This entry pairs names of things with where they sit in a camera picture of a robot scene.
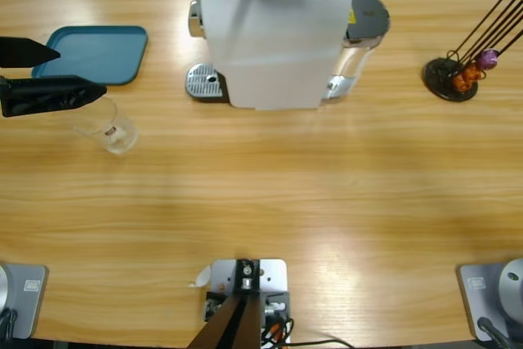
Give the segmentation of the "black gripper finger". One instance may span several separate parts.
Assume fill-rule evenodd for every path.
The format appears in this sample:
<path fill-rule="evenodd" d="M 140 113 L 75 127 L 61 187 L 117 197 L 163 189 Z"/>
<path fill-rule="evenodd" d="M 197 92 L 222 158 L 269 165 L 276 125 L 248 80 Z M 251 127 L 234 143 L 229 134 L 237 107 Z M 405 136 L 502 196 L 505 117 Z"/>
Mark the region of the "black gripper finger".
<path fill-rule="evenodd" d="M 1 77 L 3 117 L 75 110 L 101 98 L 107 87 L 78 76 Z"/>
<path fill-rule="evenodd" d="M 60 58 L 60 53 L 30 38 L 1 37 L 2 68 L 30 68 Z"/>

